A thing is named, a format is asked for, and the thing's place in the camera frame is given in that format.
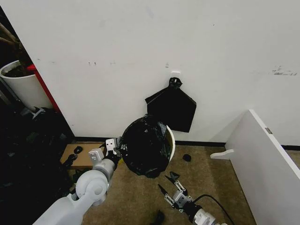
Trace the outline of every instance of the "carpet floor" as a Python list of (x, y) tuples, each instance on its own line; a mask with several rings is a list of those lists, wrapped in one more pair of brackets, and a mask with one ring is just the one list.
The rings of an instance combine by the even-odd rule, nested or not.
[[(214, 196), (227, 210), (236, 225), (255, 225), (248, 203), (231, 162), (210, 159), (210, 154), (224, 151), (224, 148), (200, 146), (176, 146), (172, 161), (158, 178), (138, 176), (119, 163), (112, 179), (106, 201), (91, 207), (83, 218), (83, 225), (149, 225), (154, 222), (157, 211), (165, 215), (164, 225), (191, 224), (185, 213), (174, 210), (164, 200), (158, 188), (162, 185), (173, 195), (176, 187), (164, 175), (173, 171), (180, 175), (179, 181), (194, 199), (202, 194)], [(182, 159), (184, 154), (192, 156), (191, 162)], [(209, 198), (198, 201), (205, 211), (216, 217), (221, 224), (230, 221)]]

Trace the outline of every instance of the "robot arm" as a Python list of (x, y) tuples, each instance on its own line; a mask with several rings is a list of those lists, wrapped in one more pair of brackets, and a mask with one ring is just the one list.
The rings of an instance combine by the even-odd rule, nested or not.
[(188, 191), (181, 185), (179, 180), (173, 180), (167, 176), (165, 177), (177, 187), (177, 191), (173, 197), (170, 197), (167, 191), (158, 185), (165, 196), (165, 200), (172, 208), (178, 209), (181, 213), (185, 212), (188, 215), (189, 221), (194, 225), (220, 225), (210, 213), (204, 211), (200, 205), (196, 205), (193, 202), (192, 197), (188, 195)]
[(76, 193), (58, 199), (34, 225), (80, 225), (85, 212), (92, 205), (103, 203), (120, 160), (117, 143), (117, 139), (106, 140), (106, 156), (100, 148), (90, 151), (93, 169), (80, 176)]

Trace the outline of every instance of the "black trash bag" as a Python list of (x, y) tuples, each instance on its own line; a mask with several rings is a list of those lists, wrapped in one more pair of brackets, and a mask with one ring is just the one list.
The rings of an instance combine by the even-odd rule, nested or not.
[(189, 132), (196, 110), (196, 102), (184, 93), (177, 77), (171, 77), (169, 86), (145, 99), (148, 114), (168, 125), (170, 129)]
[(127, 167), (137, 175), (158, 177), (168, 166), (172, 152), (166, 134), (166, 125), (152, 115), (131, 123), (124, 131), (120, 150)]

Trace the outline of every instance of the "black wire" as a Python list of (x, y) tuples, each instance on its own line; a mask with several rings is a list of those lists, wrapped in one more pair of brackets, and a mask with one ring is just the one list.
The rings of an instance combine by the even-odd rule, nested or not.
[(224, 213), (226, 214), (226, 216), (228, 217), (228, 219), (230, 220), (230, 222), (232, 223), (232, 225), (235, 225), (233, 220), (230, 218), (229, 214), (226, 212), (226, 210), (224, 209), (224, 207), (217, 201), (217, 199), (215, 199), (213, 196), (211, 195), (201, 195), (198, 198), (196, 198), (193, 203), (197, 202), (199, 199), (203, 198), (203, 197), (209, 197), (212, 200), (214, 200), (220, 207), (221, 209), (224, 211)]

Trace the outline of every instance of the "plant pot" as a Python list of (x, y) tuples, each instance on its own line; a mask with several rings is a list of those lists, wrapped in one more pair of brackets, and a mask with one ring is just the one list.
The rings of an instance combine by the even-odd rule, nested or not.
[(27, 108), (33, 111), (35, 107), (52, 108), (53, 106), (48, 96), (34, 74), (23, 77), (5, 76), (10, 70), (20, 65), (18, 60), (5, 65), (0, 69), (0, 77), (8, 84)]

